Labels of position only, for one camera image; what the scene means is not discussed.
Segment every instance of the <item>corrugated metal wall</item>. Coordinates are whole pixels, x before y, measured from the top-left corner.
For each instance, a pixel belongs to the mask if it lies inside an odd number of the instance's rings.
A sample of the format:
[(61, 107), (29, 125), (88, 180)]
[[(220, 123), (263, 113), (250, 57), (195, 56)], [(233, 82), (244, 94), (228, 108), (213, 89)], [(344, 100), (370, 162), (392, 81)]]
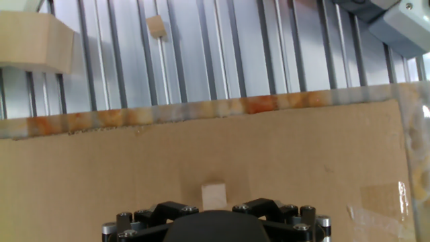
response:
[[(47, 1), (76, 31), (72, 75), (0, 72), (0, 118), (430, 78), (331, 0)], [(161, 15), (167, 37), (145, 19)]]

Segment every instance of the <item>cardboard surface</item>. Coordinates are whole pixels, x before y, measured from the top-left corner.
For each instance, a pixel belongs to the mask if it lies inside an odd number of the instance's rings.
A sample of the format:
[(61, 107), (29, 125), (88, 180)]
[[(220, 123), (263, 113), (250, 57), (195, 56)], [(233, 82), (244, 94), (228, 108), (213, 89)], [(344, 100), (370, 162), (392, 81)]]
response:
[(313, 205), (335, 241), (415, 241), (395, 101), (0, 140), (0, 161), (0, 241), (99, 241), (119, 212), (201, 208), (213, 181), (229, 206)]
[(0, 67), (71, 72), (74, 32), (47, 13), (0, 12)]
[(167, 35), (163, 19), (161, 19), (160, 15), (147, 18), (146, 24), (148, 24), (148, 29), (152, 37), (158, 38)]

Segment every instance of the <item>light gray device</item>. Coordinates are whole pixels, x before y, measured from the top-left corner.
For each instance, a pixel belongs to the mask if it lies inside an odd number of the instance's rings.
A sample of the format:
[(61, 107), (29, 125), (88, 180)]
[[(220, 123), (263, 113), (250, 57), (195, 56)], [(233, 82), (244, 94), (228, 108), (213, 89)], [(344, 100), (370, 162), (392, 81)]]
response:
[(430, 52), (429, 0), (402, 0), (372, 23), (369, 30), (405, 58)]
[(381, 16), (400, 0), (333, 0), (343, 9), (355, 14), (359, 19), (369, 23)]

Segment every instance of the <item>wooden block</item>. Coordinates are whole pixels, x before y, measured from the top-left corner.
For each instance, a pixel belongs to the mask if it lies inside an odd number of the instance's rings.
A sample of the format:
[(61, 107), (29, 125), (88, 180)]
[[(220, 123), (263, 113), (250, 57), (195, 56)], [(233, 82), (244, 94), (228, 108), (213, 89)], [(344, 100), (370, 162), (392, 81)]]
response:
[(0, 11), (0, 67), (70, 74), (74, 35), (47, 13)]
[(146, 24), (148, 24), (149, 32), (151, 36), (153, 36), (154, 38), (163, 37), (167, 35), (161, 16), (156, 15), (154, 17), (147, 18)]
[(203, 210), (216, 210), (227, 207), (226, 184), (202, 185)]

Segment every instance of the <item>clear plastic sheet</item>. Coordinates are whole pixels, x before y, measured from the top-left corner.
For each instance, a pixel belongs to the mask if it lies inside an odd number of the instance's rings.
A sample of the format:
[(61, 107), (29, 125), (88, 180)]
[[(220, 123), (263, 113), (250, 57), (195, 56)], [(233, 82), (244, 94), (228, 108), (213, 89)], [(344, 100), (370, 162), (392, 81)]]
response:
[(288, 108), (311, 108), (396, 99), (402, 114), (419, 241), (430, 241), (430, 83), (403, 83), (248, 97), (0, 121), (0, 138), (30, 138), (99, 128), (222, 118)]

